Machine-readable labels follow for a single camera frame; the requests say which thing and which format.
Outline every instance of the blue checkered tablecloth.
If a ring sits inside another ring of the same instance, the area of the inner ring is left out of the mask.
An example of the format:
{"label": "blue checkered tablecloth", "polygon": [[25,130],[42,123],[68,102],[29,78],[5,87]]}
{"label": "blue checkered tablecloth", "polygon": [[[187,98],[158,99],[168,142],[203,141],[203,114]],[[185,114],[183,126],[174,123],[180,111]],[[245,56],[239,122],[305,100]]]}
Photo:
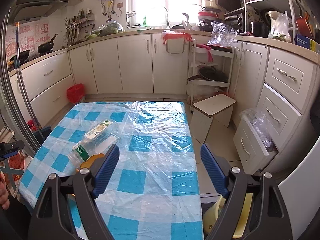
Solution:
{"label": "blue checkered tablecloth", "polygon": [[[67,155],[91,127],[114,121],[119,162],[97,207],[115,240],[203,239],[196,161],[184,104],[97,102],[74,106],[24,172],[20,193],[34,208],[50,173],[75,173]],[[79,237],[87,239],[69,200]]]}

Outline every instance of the bottle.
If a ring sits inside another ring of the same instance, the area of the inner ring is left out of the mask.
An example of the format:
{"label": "bottle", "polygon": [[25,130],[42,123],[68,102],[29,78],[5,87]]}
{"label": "bottle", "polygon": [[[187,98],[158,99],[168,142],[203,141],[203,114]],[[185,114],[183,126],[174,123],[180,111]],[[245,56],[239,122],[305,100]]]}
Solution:
{"label": "bottle", "polygon": [[105,119],[82,136],[81,141],[74,145],[72,152],[68,154],[74,166],[79,167],[92,155],[106,154],[110,146],[119,140],[118,136],[112,133],[112,124],[113,122]]}

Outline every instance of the blue gripper pad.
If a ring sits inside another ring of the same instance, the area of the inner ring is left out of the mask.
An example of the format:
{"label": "blue gripper pad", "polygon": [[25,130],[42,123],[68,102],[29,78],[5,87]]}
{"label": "blue gripper pad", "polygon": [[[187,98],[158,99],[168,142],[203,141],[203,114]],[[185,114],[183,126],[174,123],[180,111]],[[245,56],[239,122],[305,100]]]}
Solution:
{"label": "blue gripper pad", "polygon": [[112,176],[113,171],[119,160],[119,147],[117,145],[112,145],[111,148],[106,153],[107,156],[104,158],[104,162],[98,170],[96,176],[94,177],[94,188],[92,190],[92,196],[97,198],[100,194],[104,193],[109,180]]}
{"label": "blue gripper pad", "polygon": [[230,193],[227,189],[229,178],[224,174],[205,144],[201,146],[200,156],[215,190],[224,198],[228,198]]}

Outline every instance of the yellow bucket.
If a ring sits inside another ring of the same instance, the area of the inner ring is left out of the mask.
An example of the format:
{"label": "yellow bucket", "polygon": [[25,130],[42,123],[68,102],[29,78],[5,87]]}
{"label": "yellow bucket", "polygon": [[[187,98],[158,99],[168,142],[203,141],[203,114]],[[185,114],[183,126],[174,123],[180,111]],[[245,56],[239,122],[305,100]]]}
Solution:
{"label": "yellow bucket", "polygon": [[[215,222],[217,221],[220,211],[223,209],[225,201],[226,200],[222,196],[220,196],[218,201],[204,213],[202,218],[203,229],[207,234],[210,233]],[[252,193],[248,193],[245,195],[239,221],[232,238],[240,238],[243,235],[243,232],[249,217],[251,202],[252,202]]]}

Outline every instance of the screw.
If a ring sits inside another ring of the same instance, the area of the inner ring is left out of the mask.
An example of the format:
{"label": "screw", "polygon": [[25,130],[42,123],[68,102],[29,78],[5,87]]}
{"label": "screw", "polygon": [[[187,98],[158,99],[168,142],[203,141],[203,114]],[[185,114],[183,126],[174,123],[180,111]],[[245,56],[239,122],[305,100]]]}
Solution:
{"label": "screw", "polygon": [[267,179],[271,179],[272,178],[272,175],[270,172],[265,172],[264,173],[264,176],[267,178]]}
{"label": "screw", "polygon": [[80,173],[83,174],[83,175],[87,174],[88,172],[89,172],[88,168],[83,168],[83,169],[80,170]]}
{"label": "screw", "polygon": [[232,167],[231,168],[231,171],[233,172],[233,173],[236,173],[236,174],[238,174],[238,173],[240,173],[240,168],[238,168],[238,167]]}
{"label": "screw", "polygon": [[51,173],[49,175],[49,179],[55,179],[56,177],[57,177],[57,174],[55,174],[55,173]]}

